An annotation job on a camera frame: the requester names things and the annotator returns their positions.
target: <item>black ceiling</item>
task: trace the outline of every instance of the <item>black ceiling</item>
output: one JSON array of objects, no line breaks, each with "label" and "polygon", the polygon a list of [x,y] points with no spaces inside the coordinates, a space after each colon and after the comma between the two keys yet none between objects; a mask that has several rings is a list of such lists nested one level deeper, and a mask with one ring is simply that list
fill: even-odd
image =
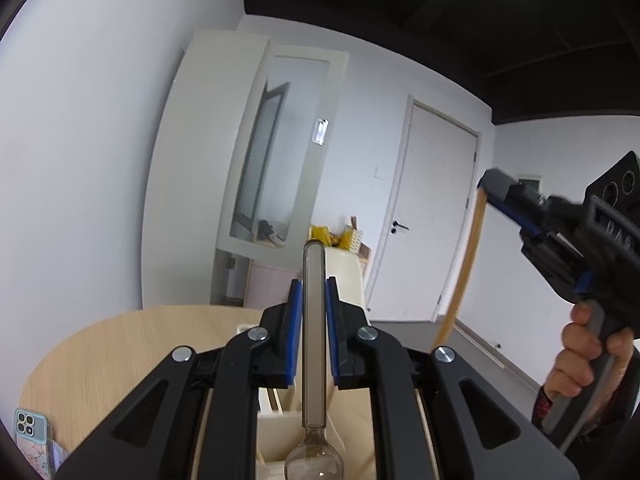
[{"label": "black ceiling", "polygon": [[640,0],[244,0],[403,54],[489,104],[494,123],[640,115]]}]

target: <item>triangular cutout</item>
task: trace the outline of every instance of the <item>triangular cutout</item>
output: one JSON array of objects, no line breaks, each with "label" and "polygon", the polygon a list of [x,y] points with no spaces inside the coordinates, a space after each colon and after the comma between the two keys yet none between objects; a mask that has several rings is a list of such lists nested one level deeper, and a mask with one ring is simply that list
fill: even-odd
[{"label": "triangular cutout", "polygon": [[159,381],[155,384],[118,423],[113,430],[113,437],[132,446],[145,447],[168,387],[168,381]]},{"label": "triangular cutout", "polygon": [[460,389],[485,449],[495,449],[520,436],[520,428],[473,381],[462,381]]}]

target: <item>round wooden table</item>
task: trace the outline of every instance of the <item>round wooden table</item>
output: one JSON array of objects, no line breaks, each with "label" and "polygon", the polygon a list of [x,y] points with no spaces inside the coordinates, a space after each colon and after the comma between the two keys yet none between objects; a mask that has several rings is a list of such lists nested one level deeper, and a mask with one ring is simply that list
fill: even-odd
[{"label": "round wooden table", "polygon": [[[44,357],[27,378],[20,407],[44,414],[54,439],[71,452],[173,348],[219,348],[239,324],[258,324],[261,315],[226,306],[160,306],[100,321]],[[346,478],[355,479],[373,451],[368,391],[336,392],[329,413],[346,448]],[[367,469],[365,476],[371,474]]]}]

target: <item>finger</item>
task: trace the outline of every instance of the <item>finger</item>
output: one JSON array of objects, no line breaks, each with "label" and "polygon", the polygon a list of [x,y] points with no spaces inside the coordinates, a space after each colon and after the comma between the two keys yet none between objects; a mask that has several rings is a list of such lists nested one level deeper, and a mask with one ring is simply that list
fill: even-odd
[{"label": "finger", "polygon": [[562,330],[562,346],[586,357],[595,359],[602,353],[602,343],[598,337],[580,324],[569,323]]},{"label": "finger", "polygon": [[586,303],[577,303],[571,309],[571,321],[578,325],[586,325],[591,319],[591,307]]},{"label": "finger", "polygon": [[572,350],[564,349],[558,354],[555,368],[567,374],[580,386],[593,383],[594,375],[589,360]]},{"label": "finger", "polygon": [[607,339],[607,352],[613,357],[622,360],[626,367],[634,354],[634,331],[627,327],[609,336]]},{"label": "finger", "polygon": [[558,395],[563,397],[577,397],[582,388],[562,370],[554,368],[546,378],[544,390],[549,399],[554,400]]}]

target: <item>smartphone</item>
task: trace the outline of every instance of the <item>smartphone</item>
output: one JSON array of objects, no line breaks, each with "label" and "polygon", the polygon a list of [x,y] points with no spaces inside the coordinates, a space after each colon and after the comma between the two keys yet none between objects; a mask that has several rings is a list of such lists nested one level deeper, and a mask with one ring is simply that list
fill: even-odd
[{"label": "smartphone", "polygon": [[53,478],[51,426],[40,413],[15,410],[15,443],[31,466],[45,480]]}]

